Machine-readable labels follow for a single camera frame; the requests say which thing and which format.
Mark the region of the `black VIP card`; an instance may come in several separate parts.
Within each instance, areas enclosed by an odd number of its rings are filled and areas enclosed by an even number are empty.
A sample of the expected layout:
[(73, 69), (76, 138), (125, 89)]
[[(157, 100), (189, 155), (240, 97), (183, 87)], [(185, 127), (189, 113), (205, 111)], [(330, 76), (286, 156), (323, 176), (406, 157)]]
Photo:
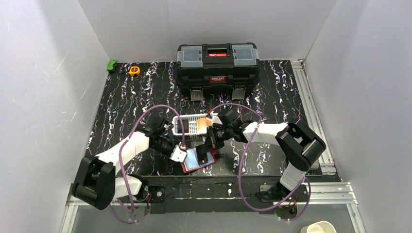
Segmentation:
[(210, 152), (198, 153), (197, 154), (198, 165), (206, 166), (209, 163), (210, 155), (211, 155)]

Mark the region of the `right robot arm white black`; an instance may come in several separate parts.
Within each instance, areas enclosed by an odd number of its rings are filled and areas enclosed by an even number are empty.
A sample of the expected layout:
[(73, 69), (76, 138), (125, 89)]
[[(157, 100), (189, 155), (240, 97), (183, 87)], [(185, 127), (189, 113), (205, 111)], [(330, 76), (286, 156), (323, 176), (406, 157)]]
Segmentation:
[(276, 124), (242, 121), (240, 114), (232, 109), (223, 109), (217, 115), (208, 114), (211, 126), (206, 129), (206, 139), (200, 153), (218, 150), (226, 140), (242, 143), (266, 143), (280, 146), (288, 165), (277, 183), (279, 190), (290, 192), (326, 150), (324, 140), (302, 120), (295, 123)]

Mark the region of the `red leather card holder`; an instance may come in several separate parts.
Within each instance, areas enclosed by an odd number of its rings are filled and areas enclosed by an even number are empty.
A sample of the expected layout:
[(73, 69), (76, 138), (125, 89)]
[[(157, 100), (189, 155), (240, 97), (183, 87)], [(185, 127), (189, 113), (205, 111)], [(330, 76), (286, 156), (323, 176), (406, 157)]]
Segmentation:
[(186, 159), (181, 164), (184, 173), (194, 172), (216, 163), (215, 155), (218, 151), (212, 150), (207, 153), (201, 153), (202, 149), (202, 145), (187, 149)]

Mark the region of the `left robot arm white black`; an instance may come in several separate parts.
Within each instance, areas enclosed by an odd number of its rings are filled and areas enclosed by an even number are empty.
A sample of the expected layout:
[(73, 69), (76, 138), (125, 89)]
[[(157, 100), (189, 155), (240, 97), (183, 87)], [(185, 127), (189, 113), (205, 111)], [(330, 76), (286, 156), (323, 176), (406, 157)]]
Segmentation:
[(172, 161), (183, 162), (186, 149), (166, 134), (170, 126), (171, 123), (164, 118), (145, 123), (108, 150), (93, 158), (84, 157), (72, 184), (71, 195), (99, 210), (105, 209), (115, 199), (138, 195), (147, 185), (146, 180), (137, 176), (117, 176), (121, 165), (148, 149), (154, 149)]

